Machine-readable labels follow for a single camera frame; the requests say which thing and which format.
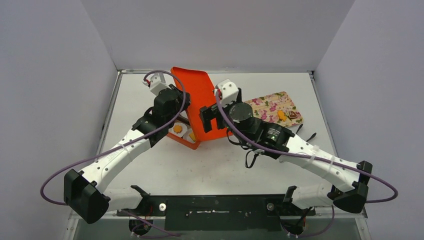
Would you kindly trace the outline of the orange tin lid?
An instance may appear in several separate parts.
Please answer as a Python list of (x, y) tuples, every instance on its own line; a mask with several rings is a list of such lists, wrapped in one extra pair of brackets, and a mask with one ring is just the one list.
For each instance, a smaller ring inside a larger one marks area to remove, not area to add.
[(226, 137), (225, 129), (212, 130), (205, 133), (200, 118), (200, 108), (210, 107), (216, 103), (214, 85), (205, 71), (172, 67), (170, 72), (175, 75), (190, 94), (190, 105), (185, 111), (193, 128), (194, 134), (200, 142), (216, 140)]

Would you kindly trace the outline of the floral tray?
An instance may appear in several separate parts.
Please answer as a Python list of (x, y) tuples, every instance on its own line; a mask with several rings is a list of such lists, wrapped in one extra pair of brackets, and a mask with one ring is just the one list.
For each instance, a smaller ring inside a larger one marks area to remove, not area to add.
[[(285, 128), (300, 125), (304, 122), (304, 118), (299, 112), (297, 106), (285, 91), (256, 97), (245, 101), (251, 105), (253, 115), (269, 123), (275, 123)], [(278, 118), (278, 110), (284, 111), (287, 116), (286, 121), (280, 121)], [(294, 111), (297, 114), (296, 119), (289, 119), (288, 113)]]

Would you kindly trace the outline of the small orange cookie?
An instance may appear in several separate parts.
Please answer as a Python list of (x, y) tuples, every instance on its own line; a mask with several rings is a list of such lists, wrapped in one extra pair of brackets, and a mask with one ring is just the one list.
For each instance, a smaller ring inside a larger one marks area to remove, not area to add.
[(179, 124), (174, 125), (173, 131), (177, 134), (181, 133), (183, 131), (183, 127)]

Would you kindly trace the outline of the orange cookie tin box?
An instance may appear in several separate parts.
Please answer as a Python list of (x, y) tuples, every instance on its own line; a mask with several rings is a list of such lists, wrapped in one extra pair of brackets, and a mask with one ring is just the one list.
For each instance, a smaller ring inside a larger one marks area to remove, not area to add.
[[(175, 120), (175, 122), (181, 122), (181, 123), (184, 123), (184, 124), (186, 124), (187, 126), (188, 126), (188, 129), (192, 129), (192, 131), (193, 131), (193, 133), (194, 133), (194, 130), (193, 130), (193, 128), (192, 128), (192, 126), (191, 126), (191, 124), (190, 124), (190, 122), (189, 122), (189, 119), (185, 116), (185, 115), (183, 115), (183, 114), (180, 114), (178, 117), (177, 117), (177, 119)], [(196, 150), (198, 147), (199, 147), (199, 145), (200, 145), (200, 141), (197, 139), (197, 137), (196, 137), (196, 142), (195, 143), (189, 143), (188, 141), (186, 141), (186, 140), (184, 140), (183, 139), (183, 137), (177, 137), (176, 135), (174, 135), (174, 134), (171, 134), (171, 133), (169, 133), (169, 130), (168, 130), (168, 134), (167, 134), (167, 136), (169, 137), (169, 138), (171, 138), (172, 140), (174, 140), (174, 141), (176, 141), (176, 142), (178, 142), (178, 143), (180, 143), (180, 144), (182, 144), (182, 145), (184, 145), (184, 146), (186, 146), (186, 147), (188, 147), (188, 148), (190, 148), (190, 149), (192, 149), (192, 150)]]

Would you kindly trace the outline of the metal tongs with black tips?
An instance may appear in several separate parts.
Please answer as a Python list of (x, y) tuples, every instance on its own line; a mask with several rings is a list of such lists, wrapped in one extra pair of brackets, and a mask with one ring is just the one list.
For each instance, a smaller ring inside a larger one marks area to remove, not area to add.
[(309, 130), (303, 123), (297, 127), (294, 133), (307, 143), (310, 143), (317, 137), (317, 132)]

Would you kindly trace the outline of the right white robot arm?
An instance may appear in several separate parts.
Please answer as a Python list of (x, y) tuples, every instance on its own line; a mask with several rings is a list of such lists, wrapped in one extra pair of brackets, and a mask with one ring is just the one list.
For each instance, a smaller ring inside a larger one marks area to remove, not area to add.
[(371, 163), (335, 157), (286, 127), (255, 117), (253, 108), (247, 103), (234, 102), (224, 107), (233, 127), (226, 123), (216, 104), (204, 106), (199, 111), (205, 132), (212, 130), (211, 121), (215, 119), (219, 129), (232, 132), (238, 139), (237, 145), (256, 156), (265, 155), (281, 163), (292, 163), (327, 181), (308, 187), (290, 186), (282, 201), (287, 213), (326, 205), (353, 214), (363, 210), (373, 169)]

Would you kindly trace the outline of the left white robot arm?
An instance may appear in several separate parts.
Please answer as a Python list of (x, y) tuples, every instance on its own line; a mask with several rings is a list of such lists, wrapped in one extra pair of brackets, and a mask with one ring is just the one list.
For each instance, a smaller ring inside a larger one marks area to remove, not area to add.
[(148, 194), (137, 185), (118, 189), (108, 186), (135, 158), (164, 138), (191, 103), (190, 94), (173, 84), (160, 84), (152, 93), (156, 95), (153, 106), (122, 140), (93, 163), (79, 171), (70, 169), (64, 176), (64, 202), (88, 224), (111, 211), (124, 209), (143, 215), (149, 210)]

